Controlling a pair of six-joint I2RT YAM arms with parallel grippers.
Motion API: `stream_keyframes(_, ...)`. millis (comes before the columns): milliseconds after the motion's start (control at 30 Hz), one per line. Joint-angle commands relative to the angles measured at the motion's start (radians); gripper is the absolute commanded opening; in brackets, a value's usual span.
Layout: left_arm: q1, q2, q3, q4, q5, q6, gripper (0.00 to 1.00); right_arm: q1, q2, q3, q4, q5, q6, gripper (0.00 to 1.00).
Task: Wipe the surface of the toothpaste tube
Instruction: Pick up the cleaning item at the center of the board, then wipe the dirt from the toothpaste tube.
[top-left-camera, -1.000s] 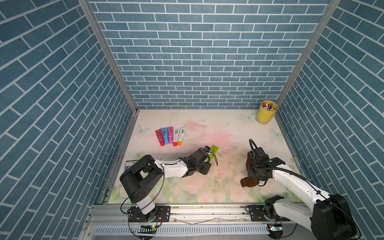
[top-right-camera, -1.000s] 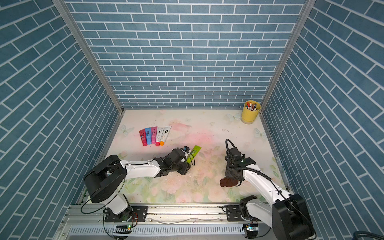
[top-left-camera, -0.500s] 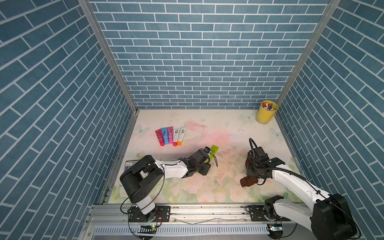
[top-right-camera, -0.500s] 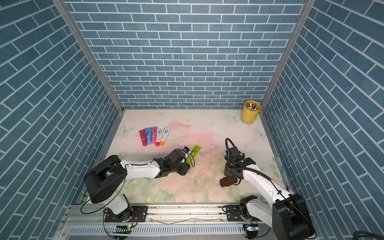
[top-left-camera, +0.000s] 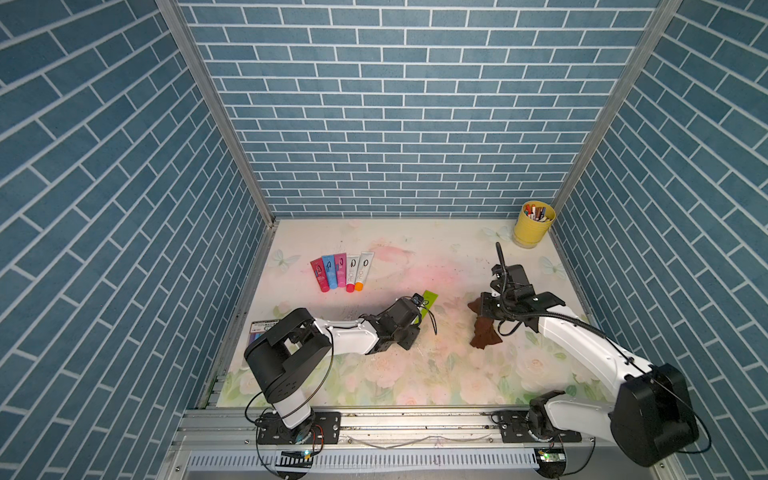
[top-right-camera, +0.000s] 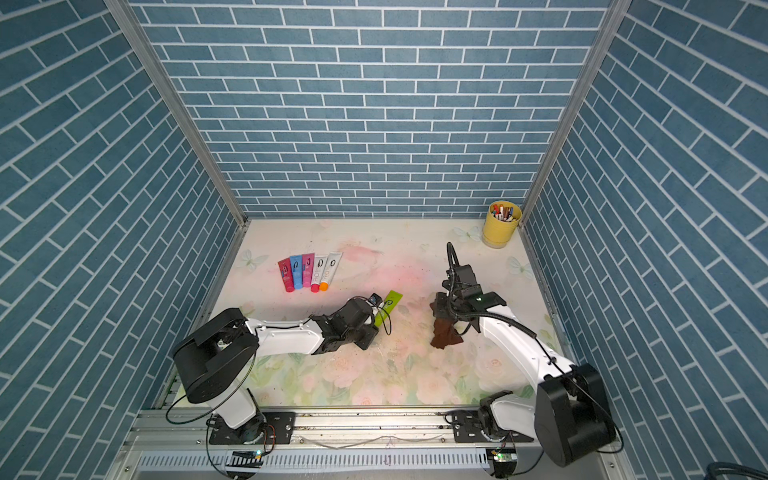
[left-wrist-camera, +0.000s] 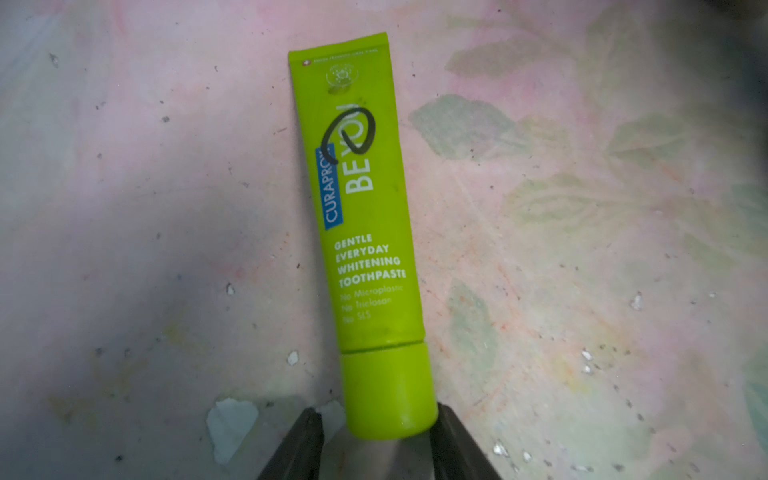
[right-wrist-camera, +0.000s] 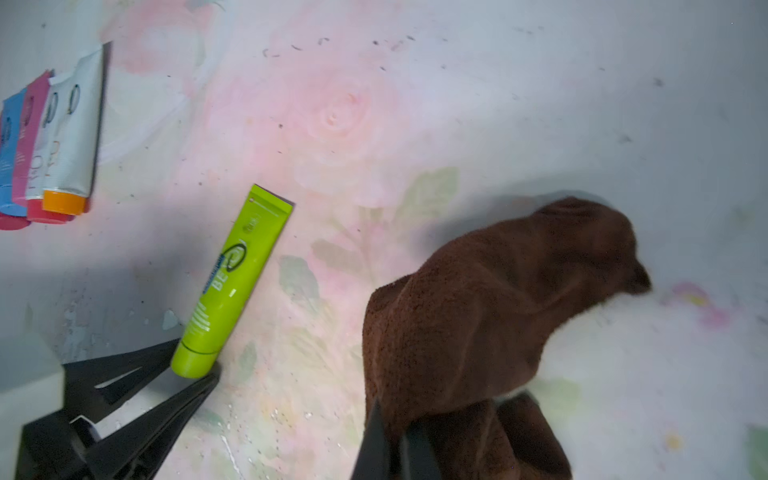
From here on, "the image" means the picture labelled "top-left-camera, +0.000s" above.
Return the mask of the green toothpaste tube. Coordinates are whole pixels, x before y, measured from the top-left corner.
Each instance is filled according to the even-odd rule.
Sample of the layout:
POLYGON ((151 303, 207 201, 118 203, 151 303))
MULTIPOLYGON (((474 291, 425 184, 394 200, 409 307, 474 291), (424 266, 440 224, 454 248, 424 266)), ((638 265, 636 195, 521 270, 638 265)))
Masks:
POLYGON ((427 317, 431 308, 438 299, 438 294, 430 290, 425 290, 422 294, 422 301, 420 303, 420 313, 423 317, 427 317))

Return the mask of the brown cloth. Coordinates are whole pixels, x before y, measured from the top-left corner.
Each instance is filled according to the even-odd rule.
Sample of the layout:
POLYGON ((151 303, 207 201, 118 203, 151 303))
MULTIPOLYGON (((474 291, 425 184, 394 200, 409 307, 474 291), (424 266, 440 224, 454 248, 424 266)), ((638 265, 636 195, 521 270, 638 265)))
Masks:
POLYGON ((497 345, 502 342, 501 336, 494 327, 494 321, 491 318, 481 316, 482 298, 477 297, 467 304, 467 307, 475 314, 474 335, 470 340, 470 345, 476 349, 485 349, 488 346, 497 345))

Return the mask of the white orange-cap toothpaste tube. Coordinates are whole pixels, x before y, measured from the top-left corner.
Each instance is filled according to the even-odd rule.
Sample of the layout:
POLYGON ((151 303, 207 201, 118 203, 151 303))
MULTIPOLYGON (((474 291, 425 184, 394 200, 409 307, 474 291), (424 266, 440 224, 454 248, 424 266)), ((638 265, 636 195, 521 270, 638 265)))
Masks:
POLYGON ((361 253, 358 261, 358 270, 357 270, 357 275, 356 275, 355 284, 354 284, 356 291, 363 290, 364 284, 369 275, 373 258, 374 258, 373 252, 368 251, 368 252, 361 253))

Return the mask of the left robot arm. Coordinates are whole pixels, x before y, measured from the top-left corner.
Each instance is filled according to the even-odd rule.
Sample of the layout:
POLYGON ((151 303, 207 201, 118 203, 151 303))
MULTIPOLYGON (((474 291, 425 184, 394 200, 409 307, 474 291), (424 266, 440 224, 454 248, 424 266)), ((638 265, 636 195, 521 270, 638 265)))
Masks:
POLYGON ((313 415, 302 387, 321 361, 336 355, 375 355, 394 345, 409 350, 420 333, 425 307, 425 298, 413 294, 354 321, 328 321, 297 308, 253 340, 244 360, 283 425, 295 430, 313 415))

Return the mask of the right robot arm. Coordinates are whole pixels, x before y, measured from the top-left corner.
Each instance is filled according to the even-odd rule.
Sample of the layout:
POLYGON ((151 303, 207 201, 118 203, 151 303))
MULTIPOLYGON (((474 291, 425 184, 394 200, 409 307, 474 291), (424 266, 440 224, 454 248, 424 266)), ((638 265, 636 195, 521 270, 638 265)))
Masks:
POLYGON ((708 431, 690 404, 684 375, 670 364, 656 366, 580 320, 550 292, 538 293, 520 265, 498 263, 490 289, 481 294, 481 317, 523 325, 556 343, 607 389, 603 401, 579 400, 562 390, 529 402, 532 437, 551 442, 567 431, 615 444, 641 467, 651 467, 708 431))

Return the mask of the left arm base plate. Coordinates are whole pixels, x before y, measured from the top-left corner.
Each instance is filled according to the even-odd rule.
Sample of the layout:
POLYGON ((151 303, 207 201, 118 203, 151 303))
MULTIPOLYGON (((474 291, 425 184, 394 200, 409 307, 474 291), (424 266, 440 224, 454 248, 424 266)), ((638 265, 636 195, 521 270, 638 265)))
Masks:
POLYGON ((281 417, 272 411, 264 413, 257 421, 260 445, 300 445, 315 443, 337 444, 340 435, 342 415, 338 411, 315 411, 298 426, 288 428, 281 417))

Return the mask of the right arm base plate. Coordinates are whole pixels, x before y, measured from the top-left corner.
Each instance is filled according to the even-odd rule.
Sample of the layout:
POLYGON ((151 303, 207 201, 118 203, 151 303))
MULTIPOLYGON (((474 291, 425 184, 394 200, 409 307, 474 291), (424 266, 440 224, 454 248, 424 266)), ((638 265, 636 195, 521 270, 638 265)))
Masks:
POLYGON ((578 443, 579 432, 560 430, 538 411, 524 409, 500 410, 490 415, 499 428, 504 443, 578 443))

